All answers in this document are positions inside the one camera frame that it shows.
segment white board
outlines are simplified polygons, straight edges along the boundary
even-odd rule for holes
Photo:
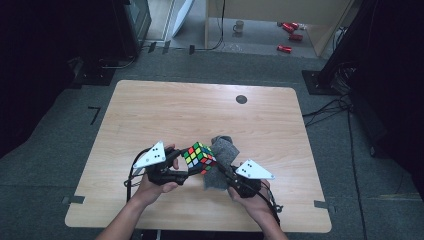
[[[180,11],[177,15],[177,20],[175,20],[174,30],[172,30],[172,37],[175,37],[177,35],[178,31],[180,30],[181,26],[183,25],[185,19],[187,18],[188,13],[191,10],[191,7],[194,4],[194,0],[186,0],[181,7]]]

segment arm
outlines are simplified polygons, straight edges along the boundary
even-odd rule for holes
[[[265,239],[268,240],[282,240],[288,239],[284,232],[281,230],[277,221],[274,219],[271,210],[265,201],[258,195],[252,198],[241,198],[236,190],[232,187],[228,188],[228,193],[231,198],[240,203],[247,211],[249,216],[255,220],[255,222],[262,229]],[[264,196],[268,196],[267,190],[262,187],[261,193]]]
[[[176,160],[174,160],[174,168],[178,169]],[[154,203],[162,193],[170,192],[176,187],[178,184],[174,182],[158,186],[150,182],[147,175],[144,175],[132,198],[96,239],[130,239],[144,209]]]

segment rubik's cube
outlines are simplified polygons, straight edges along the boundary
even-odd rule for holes
[[[183,153],[183,157],[186,160],[189,172],[205,174],[216,164],[216,159],[210,147],[200,142],[196,142]]]

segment table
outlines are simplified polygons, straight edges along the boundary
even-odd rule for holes
[[[207,0],[205,21],[205,48],[208,47],[209,18],[221,18],[224,0]],[[227,0],[225,18],[307,24],[307,32],[317,56],[321,56],[329,40],[355,1],[359,0]]]
[[[238,95],[247,102],[237,103]],[[181,149],[210,145],[217,135],[231,136],[240,150],[233,164],[251,158],[275,175],[284,231],[330,231],[327,209],[314,207],[324,196],[293,89],[128,80],[117,84],[75,192],[85,202],[70,205],[66,224],[106,227],[125,205],[123,182],[142,149],[159,140]],[[260,231],[226,191],[204,191],[201,175],[163,194],[137,228]]]

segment carpeted floor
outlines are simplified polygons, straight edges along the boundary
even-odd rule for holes
[[[302,113],[308,113],[335,98],[310,96],[303,82],[301,70],[320,70],[324,65],[325,60],[291,56],[145,50],[132,65],[116,71],[110,86],[65,90],[31,138],[0,160],[0,239],[93,239],[101,231],[67,227],[68,206],[62,199],[75,192],[119,80],[291,87]],[[96,111],[89,107],[101,108],[93,124]],[[307,128],[333,228],[325,234],[288,233],[289,238],[364,239],[365,226],[368,239],[422,239],[424,204],[409,174],[390,159],[371,158],[354,114],[351,121],[364,223],[355,188],[347,114],[343,112]],[[250,238],[196,234],[164,232],[162,239]]]

